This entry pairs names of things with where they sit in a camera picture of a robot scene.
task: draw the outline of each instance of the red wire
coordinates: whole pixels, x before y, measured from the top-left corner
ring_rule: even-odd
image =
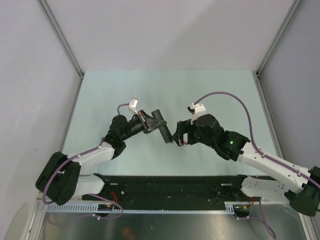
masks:
[[[118,203],[118,198],[117,198],[115,192],[112,191],[111,194],[113,195],[113,201],[115,201],[116,203]]]
[[[254,203],[255,203],[255,200],[254,200],[254,198],[253,197],[249,197],[249,200],[250,200],[250,202],[252,202],[251,204],[250,204],[250,206],[252,206]]]

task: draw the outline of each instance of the wire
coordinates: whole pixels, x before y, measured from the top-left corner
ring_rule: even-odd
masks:
[[[250,114],[249,114],[249,110],[248,108],[246,107],[246,105],[244,104],[244,102],[238,98],[236,95],[232,94],[232,93],[229,93],[229,92],[225,92],[225,91],[215,91],[215,92],[211,92],[211,93],[208,93],[204,96],[202,96],[201,98],[199,98],[196,102],[194,102],[194,104],[198,104],[200,101],[202,101],[203,99],[211,96],[211,95],[228,95],[228,96],[231,96],[233,98],[235,98],[244,108],[245,110],[245,113],[248,117],[248,121],[249,121],[249,130],[250,130],[250,137],[251,137],[251,142],[252,142],[252,145],[253,145],[253,148],[261,155],[261,156],[264,156],[266,159],[269,159],[271,160],[272,162],[276,163],[276,164],[279,164],[281,165],[282,167],[296,173],[297,175],[300,175],[301,177],[303,177],[304,179],[310,181],[311,183],[313,183],[318,189],[320,189],[320,184],[317,183],[315,180],[313,180],[312,178],[308,177],[307,175],[305,175],[304,173],[302,172],[299,172],[299,170],[291,167],[291,166],[288,166],[287,164],[273,158],[272,156],[269,156],[269,155],[265,155],[264,152],[262,152],[260,150],[260,148],[257,146],[256,142],[255,142],[255,139],[254,139],[254,133],[253,133],[253,127],[252,127],[252,121],[251,121],[251,117],[250,117]]]
[[[249,207],[251,207],[251,206],[255,203],[255,200],[254,200],[253,197],[249,197],[249,200],[252,202],[252,203],[249,205]]]
[[[112,191],[111,194],[113,195],[113,201],[115,201],[116,203],[118,203],[118,198],[117,198],[117,195],[115,194],[115,192]]]
[[[74,156],[68,158],[66,161],[64,161],[64,162],[53,172],[53,174],[52,174],[51,177],[49,178],[48,182],[46,183],[46,185],[45,185],[45,187],[44,187],[44,190],[43,190],[43,194],[42,194],[42,201],[43,201],[43,203],[44,203],[45,205],[50,205],[50,204],[52,204],[52,203],[54,202],[54,201],[47,201],[47,200],[46,200],[46,195],[47,195],[47,192],[48,192],[48,189],[49,189],[50,184],[52,183],[52,181],[54,180],[54,178],[56,177],[56,175],[58,174],[58,172],[60,172],[61,169],[62,169],[65,165],[67,165],[71,160],[78,158],[78,156],[86,155],[86,154],[89,154],[89,153],[91,153],[91,152],[99,149],[99,147],[102,145],[103,141],[104,141],[104,138],[102,137],[102,138],[101,138],[101,141],[100,141],[100,144],[99,144],[98,146],[96,146],[96,147],[94,147],[94,148],[92,148],[92,149],[83,151],[83,152],[81,152],[81,153],[79,153],[79,154],[77,154],[77,155],[74,155]],[[116,199],[116,202],[111,201],[111,200],[108,200],[108,199],[103,198],[103,197],[101,197],[101,196],[98,196],[98,195],[96,195],[96,194],[90,193],[90,194],[88,194],[88,195],[93,196],[93,197],[95,197],[95,198],[97,198],[97,199],[103,200],[103,201],[105,201],[105,202],[112,203],[112,204],[116,205],[116,206],[121,210],[121,213],[120,213],[119,215],[115,216],[115,217],[102,217],[102,216],[98,216],[98,219],[106,219],[106,220],[117,219],[117,218],[121,217],[122,214],[124,213],[124,209],[118,204],[118,198],[117,198],[116,194],[114,194],[114,197],[115,197],[115,199]],[[64,223],[53,223],[53,222],[50,221],[50,219],[49,219],[49,217],[48,217],[48,222],[51,223],[51,224],[53,224],[53,225],[62,226],[62,225],[65,225],[65,224],[73,223],[74,221],[76,221],[76,220],[78,220],[78,219],[82,219],[82,218],[85,218],[85,217],[88,217],[88,216],[92,216],[92,215],[91,215],[91,214],[81,215],[81,216],[76,217],[75,219],[73,219],[73,220],[71,220],[71,221],[69,221],[69,222],[64,222]]]
[[[49,189],[50,184],[53,182],[53,180],[54,180],[54,178],[56,177],[56,175],[58,174],[58,172],[60,172],[61,169],[62,169],[65,165],[67,165],[67,164],[68,164],[70,161],[72,161],[73,159],[76,159],[79,155],[80,155],[80,156],[81,156],[81,155],[86,155],[86,154],[89,154],[89,153],[91,153],[91,152],[99,149],[99,147],[102,145],[103,141],[104,141],[104,138],[102,137],[102,138],[101,138],[101,141],[100,141],[100,144],[99,144],[98,146],[96,146],[96,147],[94,147],[94,148],[91,148],[91,149],[89,149],[89,150],[83,151],[83,152],[81,152],[81,153],[79,153],[79,154],[76,154],[76,155],[68,158],[66,161],[64,161],[64,162],[53,172],[53,174],[52,174],[51,177],[49,178],[48,182],[46,183],[46,185],[45,185],[45,187],[44,187],[44,190],[43,190],[43,194],[42,194],[42,201],[43,201],[43,203],[44,203],[45,205],[49,205],[49,204],[52,204],[52,203],[54,202],[54,201],[47,201],[47,200],[46,200],[46,195],[47,195],[47,192],[48,192],[48,189]]]
[[[112,204],[116,205],[116,206],[121,210],[121,212],[120,212],[117,216],[114,216],[114,217],[99,216],[99,215],[96,215],[96,214],[94,214],[94,213],[89,213],[89,214],[84,214],[84,215],[81,215],[81,216],[79,216],[79,217],[76,217],[76,218],[74,218],[74,219],[72,219],[72,220],[70,220],[70,221],[66,221],[66,222],[62,222],[62,223],[52,222],[52,221],[50,220],[50,214],[49,214],[48,217],[47,217],[48,222],[49,222],[51,225],[54,225],[54,226],[64,226],[64,225],[72,224],[72,223],[74,223],[74,222],[77,221],[77,220],[80,220],[80,219],[83,219],[83,218],[87,218],[87,217],[97,217],[98,220],[99,220],[99,219],[113,220],[113,219],[120,218],[120,217],[122,216],[122,214],[124,214],[124,209],[123,209],[118,203],[116,203],[116,202],[114,202],[114,201],[111,201],[111,200],[108,200],[108,199],[106,199],[106,198],[103,198],[103,197],[101,197],[101,196],[98,196],[98,195],[96,195],[96,194],[88,194],[88,195],[90,195],[90,196],[92,196],[92,197],[95,197],[95,198],[97,198],[97,199],[101,199],[101,200],[103,200],[103,201],[105,201],[105,202],[109,202],[109,203],[112,203]]]
[[[269,226],[269,224],[266,221],[265,214],[264,214],[264,211],[262,209],[261,201],[262,201],[262,197],[259,200],[259,208],[260,208],[260,212],[261,212],[261,215],[262,215],[262,219],[258,218],[258,217],[255,217],[255,216],[238,217],[236,214],[234,214],[234,216],[236,217],[237,220],[249,220],[249,219],[258,220],[259,222],[261,222],[261,223],[263,223],[265,225],[265,227],[266,227],[268,233],[270,234],[270,236],[273,239],[277,239],[275,231]]]
[[[124,107],[124,106],[129,106],[129,103],[120,104],[120,105],[116,108],[116,111],[118,112],[118,115],[120,115],[119,109],[120,109],[121,107]]]

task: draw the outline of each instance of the robotic arm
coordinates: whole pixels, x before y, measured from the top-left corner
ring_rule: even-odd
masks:
[[[225,160],[252,166],[275,180],[243,176],[243,182],[238,187],[245,195],[289,202],[293,209],[302,214],[316,215],[320,190],[313,182],[320,183],[320,168],[315,166],[309,170],[292,164],[255,146],[247,137],[224,130],[214,116],[206,114],[203,104],[191,104],[188,110],[192,118],[179,121],[172,136],[179,147],[186,143],[201,143],[214,149]]]
[[[166,143],[172,142],[167,122],[157,109],[151,113],[136,110],[138,100],[132,99],[129,110],[133,112],[131,120],[123,115],[112,119],[107,135],[99,146],[73,157],[55,152],[36,181],[36,188],[58,205],[67,203],[74,196],[107,192],[107,179],[100,175],[79,176],[81,169],[88,169],[104,161],[113,160],[126,148],[125,140],[138,133],[149,134],[159,129]]]
[[[174,141],[179,147],[201,143],[214,149],[225,160],[247,164],[275,179],[238,176],[242,182],[233,187],[246,196],[289,202],[299,213],[316,215],[320,202],[320,168],[307,169],[292,164],[262,150],[253,139],[224,130],[214,116],[206,114],[206,108],[201,103],[188,107],[192,118],[179,121],[173,135],[159,110],[153,111],[150,116],[143,110],[137,111],[137,103],[133,98],[129,104],[129,110],[133,113],[131,120],[128,121],[123,115],[113,118],[99,146],[72,157],[59,151],[51,156],[36,181],[36,188],[43,192],[44,202],[45,196],[58,205],[67,203],[74,196],[85,195],[87,200],[89,194],[106,197],[111,191],[110,181],[100,174],[79,176],[80,170],[118,157],[126,148],[125,140],[134,135],[140,132],[149,134],[159,129],[165,143]]]

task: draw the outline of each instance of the black cylindrical object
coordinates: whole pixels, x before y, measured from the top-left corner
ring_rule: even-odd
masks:
[[[153,112],[151,112],[152,116],[158,120],[163,120],[164,121],[164,118],[162,117],[162,114],[160,112],[159,109],[157,110],[154,110]],[[172,140],[172,135],[169,131],[169,128],[167,127],[167,124],[164,124],[162,125],[161,127],[159,127],[159,131],[163,137],[163,140],[164,142],[167,144],[167,143],[171,143],[173,140]]]
[[[121,141],[125,141],[131,138],[132,136],[142,132],[144,129],[144,126],[142,125],[139,117],[137,116],[136,118],[127,123],[127,125],[124,127],[122,135],[119,138]]]

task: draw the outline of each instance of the white wall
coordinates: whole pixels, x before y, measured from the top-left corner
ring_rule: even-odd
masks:
[[[48,0],[88,70],[257,70],[294,0]]]
[[[1,1],[0,35],[0,239],[18,240],[79,78],[36,0]]]
[[[319,12],[305,1],[262,74],[286,158],[309,168],[320,167]]]

